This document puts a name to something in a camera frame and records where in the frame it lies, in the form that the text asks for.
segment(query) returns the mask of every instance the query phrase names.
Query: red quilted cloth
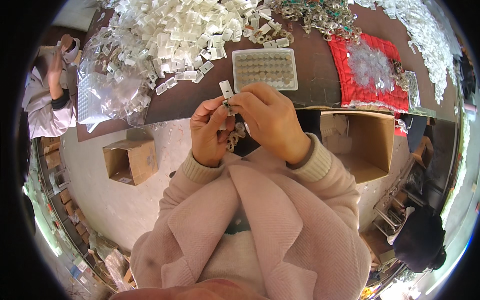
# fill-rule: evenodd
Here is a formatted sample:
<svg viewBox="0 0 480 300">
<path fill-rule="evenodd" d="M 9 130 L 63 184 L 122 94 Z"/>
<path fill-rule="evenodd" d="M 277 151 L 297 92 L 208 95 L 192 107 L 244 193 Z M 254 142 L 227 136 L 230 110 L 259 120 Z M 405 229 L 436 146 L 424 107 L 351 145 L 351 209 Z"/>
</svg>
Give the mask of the red quilted cloth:
<svg viewBox="0 0 480 300">
<path fill-rule="evenodd" d="M 391 42 L 364 33 L 361 34 L 361 38 L 364 39 L 371 48 L 377 48 L 385 53 L 388 58 L 400 61 L 398 50 Z M 398 85 L 395 85 L 393 92 L 385 92 L 385 94 L 378 93 L 378 95 L 376 95 L 360 87 L 352 80 L 353 74 L 347 63 L 345 43 L 345 41 L 336 40 L 335 38 L 328 42 L 338 70 L 338 77 L 340 78 L 342 107 L 375 105 L 379 108 L 408 113 L 408 93 L 402 91 L 402 88 Z"/>
</svg>

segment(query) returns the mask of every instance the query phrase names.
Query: lapel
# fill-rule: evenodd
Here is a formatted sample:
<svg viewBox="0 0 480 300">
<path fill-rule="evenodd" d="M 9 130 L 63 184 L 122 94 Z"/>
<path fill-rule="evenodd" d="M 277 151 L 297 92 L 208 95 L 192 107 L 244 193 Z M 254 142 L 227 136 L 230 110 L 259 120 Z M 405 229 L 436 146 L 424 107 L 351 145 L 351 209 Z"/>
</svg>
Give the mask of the lapel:
<svg viewBox="0 0 480 300">
<path fill-rule="evenodd" d="M 183 257 L 162 266 L 162 287 L 194 284 L 238 207 L 230 178 L 215 180 L 179 204 L 168 226 Z"/>
<path fill-rule="evenodd" d="M 232 165 L 228 169 L 252 229 L 269 297 L 312 299 L 317 273 L 283 261 L 303 228 L 292 201 L 253 168 Z"/>
</svg>

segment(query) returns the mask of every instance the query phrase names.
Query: person's right hand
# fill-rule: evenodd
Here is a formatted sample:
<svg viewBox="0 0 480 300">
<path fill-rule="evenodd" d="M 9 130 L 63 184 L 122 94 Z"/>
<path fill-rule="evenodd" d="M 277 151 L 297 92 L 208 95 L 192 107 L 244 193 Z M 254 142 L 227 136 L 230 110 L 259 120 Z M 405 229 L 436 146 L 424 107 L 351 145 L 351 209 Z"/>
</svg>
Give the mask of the person's right hand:
<svg viewBox="0 0 480 300">
<path fill-rule="evenodd" d="M 241 114 L 252 138 L 294 165 L 308 154 L 311 140 L 303 132 L 290 99 L 265 83 L 253 83 L 228 101 Z"/>
<path fill-rule="evenodd" d="M 47 78 L 48 86 L 50 88 L 50 94 L 52 99 L 58 99 L 63 95 L 63 90 L 60 85 L 60 76 L 63 69 L 61 60 L 60 49 L 55 51 L 52 62 L 48 66 Z"/>
</svg>

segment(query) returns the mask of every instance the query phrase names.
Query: clear plastic bag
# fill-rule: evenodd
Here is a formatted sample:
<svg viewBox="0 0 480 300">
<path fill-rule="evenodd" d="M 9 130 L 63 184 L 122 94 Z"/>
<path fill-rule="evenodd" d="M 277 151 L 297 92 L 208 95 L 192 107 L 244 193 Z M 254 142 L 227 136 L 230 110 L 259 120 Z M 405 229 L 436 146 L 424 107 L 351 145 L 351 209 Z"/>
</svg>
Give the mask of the clear plastic bag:
<svg viewBox="0 0 480 300">
<path fill-rule="evenodd" d="M 363 39 L 358 45 L 347 43 L 347 52 L 353 81 L 375 93 L 393 91 L 395 81 L 392 78 L 392 65 L 383 52 L 372 49 Z"/>
<path fill-rule="evenodd" d="M 79 90 L 94 95 L 90 108 L 142 126 L 157 75 L 141 40 L 129 30 L 104 27 L 86 43 L 78 66 Z"/>
</svg>

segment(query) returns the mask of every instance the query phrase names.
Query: black sleeve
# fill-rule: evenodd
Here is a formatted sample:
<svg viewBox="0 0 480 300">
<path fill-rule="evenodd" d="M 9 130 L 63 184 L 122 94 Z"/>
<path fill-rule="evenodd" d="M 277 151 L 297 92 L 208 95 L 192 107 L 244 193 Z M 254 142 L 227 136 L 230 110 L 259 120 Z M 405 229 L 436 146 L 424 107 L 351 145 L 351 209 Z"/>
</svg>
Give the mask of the black sleeve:
<svg viewBox="0 0 480 300">
<path fill-rule="evenodd" d="M 63 89 L 63 95 L 58 99 L 52 99 L 53 110 L 64 108 L 70 100 L 70 93 L 68 89 Z"/>
</svg>

